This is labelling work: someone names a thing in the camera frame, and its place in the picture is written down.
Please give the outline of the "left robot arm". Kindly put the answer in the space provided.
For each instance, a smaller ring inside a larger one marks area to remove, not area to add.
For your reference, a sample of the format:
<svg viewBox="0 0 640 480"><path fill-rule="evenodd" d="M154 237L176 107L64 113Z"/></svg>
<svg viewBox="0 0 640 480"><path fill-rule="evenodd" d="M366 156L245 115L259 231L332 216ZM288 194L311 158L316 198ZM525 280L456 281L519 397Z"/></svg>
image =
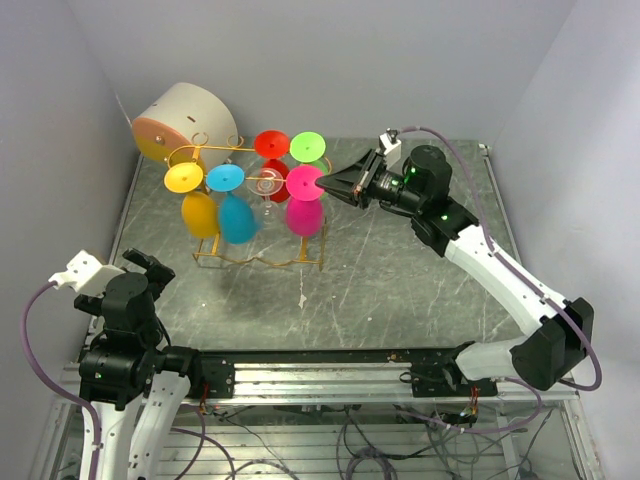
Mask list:
<svg viewBox="0 0 640 480"><path fill-rule="evenodd" d="M104 321L79 363L83 479L152 479L184 399L229 398L232 363L196 349L162 347L166 331L155 302L175 273L136 249L127 271L80 251L68 264L76 309Z"/></svg>

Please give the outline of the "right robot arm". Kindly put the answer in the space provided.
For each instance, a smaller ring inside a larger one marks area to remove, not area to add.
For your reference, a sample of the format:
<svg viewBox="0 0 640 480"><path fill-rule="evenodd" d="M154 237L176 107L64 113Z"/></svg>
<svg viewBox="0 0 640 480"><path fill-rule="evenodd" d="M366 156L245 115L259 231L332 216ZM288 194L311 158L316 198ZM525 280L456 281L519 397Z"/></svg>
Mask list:
<svg viewBox="0 0 640 480"><path fill-rule="evenodd" d="M594 310L579 297L567 300L504 252L480 221L449 193L453 170L441 149L414 148L394 173L381 150L316 180L327 194L365 209L372 201L409 218L416 237L476 280L510 314L520 337L466 342L441 368L442 387L459 396L476 381L517 378L547 391L588 355Z"/></svg>

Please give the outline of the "pink plastic wine glass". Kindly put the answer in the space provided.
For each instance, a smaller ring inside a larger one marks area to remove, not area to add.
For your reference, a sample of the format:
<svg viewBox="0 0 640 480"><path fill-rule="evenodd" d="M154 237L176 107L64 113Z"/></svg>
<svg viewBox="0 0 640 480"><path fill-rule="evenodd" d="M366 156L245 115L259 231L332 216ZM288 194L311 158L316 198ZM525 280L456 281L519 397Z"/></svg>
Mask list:
<svg viewBox="0 0 640 480"><path fill-rule="evenodd" d="M321 197L324 189L316 184L323 172L311 165L300 165L288 174L285 187L290 195L286 207L287 227L296 235L309 237L318 233L324 221Z"/></svg>

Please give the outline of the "clear wine glass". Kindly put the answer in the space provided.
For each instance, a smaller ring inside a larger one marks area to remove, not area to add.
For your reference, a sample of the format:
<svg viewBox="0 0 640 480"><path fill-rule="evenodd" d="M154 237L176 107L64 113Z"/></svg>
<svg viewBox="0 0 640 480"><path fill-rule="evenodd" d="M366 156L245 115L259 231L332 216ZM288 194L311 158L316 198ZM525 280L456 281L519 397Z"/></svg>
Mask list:
<svg viewBox="0 0 640 480"><path fill-rule="evenodd" d="M284 178L280 172L271 168L260 168L245 178L247 188L261 199L256 210L256 218L262 228L277 224L281 218L281 208L274 196L284 186Z"/></svg>

